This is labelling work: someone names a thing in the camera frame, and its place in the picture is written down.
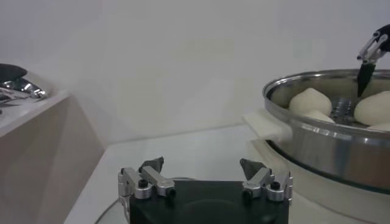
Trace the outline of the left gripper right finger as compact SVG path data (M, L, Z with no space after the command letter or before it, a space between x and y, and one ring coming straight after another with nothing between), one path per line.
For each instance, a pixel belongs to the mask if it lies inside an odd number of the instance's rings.
M246 177L243 182L242 196L246 203L265 194L269 201L292 202L293 176L286 164L277 164L274 168L262 162L241 158L239 161Z

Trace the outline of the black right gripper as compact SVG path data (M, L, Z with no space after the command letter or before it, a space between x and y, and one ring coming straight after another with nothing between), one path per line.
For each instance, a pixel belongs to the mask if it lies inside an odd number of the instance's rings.
M361 97L375 71L377 61L389 52L390 25L377 30L359 51L357 60L362 62L357 75L357 97Z

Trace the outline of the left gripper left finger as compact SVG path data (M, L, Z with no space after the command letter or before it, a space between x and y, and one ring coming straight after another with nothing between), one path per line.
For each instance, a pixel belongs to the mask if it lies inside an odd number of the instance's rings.
M138 169L121 168L118 173L118 199L129 204L130 197L147 200L153 192L173 204L176 199L176 185L173 179L163 177L160 172L164 164L161 156L142 163Z

